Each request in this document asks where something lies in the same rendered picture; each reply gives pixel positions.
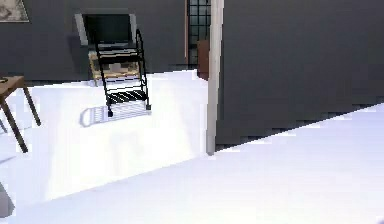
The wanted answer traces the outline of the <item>black metal shelf cart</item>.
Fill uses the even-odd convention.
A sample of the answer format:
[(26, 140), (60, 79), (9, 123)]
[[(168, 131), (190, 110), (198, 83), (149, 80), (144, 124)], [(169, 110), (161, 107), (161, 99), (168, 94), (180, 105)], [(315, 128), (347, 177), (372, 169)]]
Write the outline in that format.
[(131, 43), (104, 44), (95, 40), (99, 78), (102, 80), (106, 99), (107, 116), (113, 117), (113, 105), (143, 101), (145, 109), (152, 109), (144, 51), (139, 29)]

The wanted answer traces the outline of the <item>dark grid window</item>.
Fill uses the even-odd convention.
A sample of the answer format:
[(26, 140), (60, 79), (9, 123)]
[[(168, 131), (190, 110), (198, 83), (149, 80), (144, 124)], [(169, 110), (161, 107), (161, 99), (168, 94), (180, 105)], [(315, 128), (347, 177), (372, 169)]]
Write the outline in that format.
[(196, 65), (197, 42), (210, 35), (211, 0), (187, 0), (188, 63)]

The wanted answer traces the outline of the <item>light wooden television stand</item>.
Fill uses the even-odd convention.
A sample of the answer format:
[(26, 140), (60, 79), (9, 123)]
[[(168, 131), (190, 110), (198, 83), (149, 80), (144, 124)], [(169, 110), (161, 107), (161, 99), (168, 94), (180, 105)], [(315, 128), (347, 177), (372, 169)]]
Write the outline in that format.
[(88, 54), (90, 70), (95, 86), (102, 84), (101, 72), (104, 72), (105, 79), (118, 79), (118, 78), (139, 78), (139, 63), (128, 62), (117, 62), (119, 54), (106, 54), (107, 59), (113, 59), (113, 62), (107, 62), (99, 65), (97, 53), (92, 51)]

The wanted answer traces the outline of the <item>black television set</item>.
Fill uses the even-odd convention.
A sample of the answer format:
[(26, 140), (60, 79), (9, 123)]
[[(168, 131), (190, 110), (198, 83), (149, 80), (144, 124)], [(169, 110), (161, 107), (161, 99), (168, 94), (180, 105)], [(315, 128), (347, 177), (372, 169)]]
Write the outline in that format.
[(75, 15), (78, 36), (82, 46), (134, 44), (137, 22), (134, 14)]

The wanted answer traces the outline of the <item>brown wooden table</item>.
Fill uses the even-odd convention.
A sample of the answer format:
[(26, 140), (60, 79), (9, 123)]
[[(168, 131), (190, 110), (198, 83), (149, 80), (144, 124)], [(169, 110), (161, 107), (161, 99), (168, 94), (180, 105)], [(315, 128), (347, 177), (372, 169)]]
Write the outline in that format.
[(0, 77), (0, 110), (4, 113), (21, 152), (28, 153), (28, 146), (16, 121), (16, 110), (11, 109), (12, 106), (16, 106), (16, 101), (13, 100), (13, 97), (16, 97), (20, 92), (24, 95), (24, 99), (29, 106), (35, 124), (41, 126), (42, 122), (34, 100), (32, 99), (29, 87), (26, 84), (25, 77), (22, 75)]

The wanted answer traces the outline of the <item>framed wall picture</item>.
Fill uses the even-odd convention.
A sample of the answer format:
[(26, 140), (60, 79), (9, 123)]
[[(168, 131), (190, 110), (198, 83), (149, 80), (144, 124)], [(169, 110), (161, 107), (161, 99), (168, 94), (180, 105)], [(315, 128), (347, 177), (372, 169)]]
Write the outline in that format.
[(23, 0), (0, 0), (0, 23), (28, 23)]

